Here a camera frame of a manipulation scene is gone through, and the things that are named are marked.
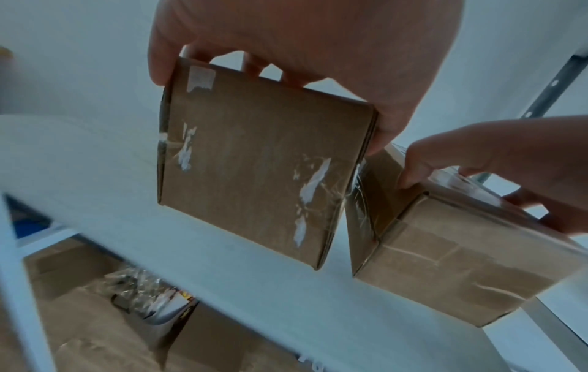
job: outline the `crumpled plastic wrap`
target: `crumpled plastic wrap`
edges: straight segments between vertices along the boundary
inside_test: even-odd
[[[156,314],[170,301],[170,290],[175,287],[149,271],[125,264],[119,271],[104,276],[101,292],[124,298],[130,313],[142,318]]]

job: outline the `person's right hand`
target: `person's right hand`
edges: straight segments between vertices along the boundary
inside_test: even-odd
[[[182,48],[210,62],[245,51],[242,70],[273,63],[293,86],[330,77],[375,105],[368,149],[408,124],[459,27],[463,0],[160,0],[149,73],[165,85]]]
[[[408,148],[398,186],[452,165],[464,176],[490,172],[521,185],[505,199],[543,204],[541,221],[555,230],[588,232],[588,116],[481,123],[422,139]]]

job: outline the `white shelf leg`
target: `white shelf leg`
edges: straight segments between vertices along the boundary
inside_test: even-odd
[[[0,292],[32,372],[56,372],[43,323],[39,317],[23,254],[0,192]]]

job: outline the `white metal frame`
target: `white metal frame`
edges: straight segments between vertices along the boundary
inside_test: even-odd
[[[57,372],[57,369],[23,259],[76,234],[73,229],[52,223],[48,229],[17,239],[6,200],[0,192],[0,292],[32,372]]]

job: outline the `cardboard box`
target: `cardboard box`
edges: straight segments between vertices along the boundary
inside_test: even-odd
[[[482,327],[586,263],[582,247],[455,169],[396,189],[403,167],[387,146],[347,199],[356,279]]]
[[[311,372],[308,363],[199,303],[173,343],[166,372]]]
[[[319,269],[376,118],[180,59],[160,111],[158,201]]]

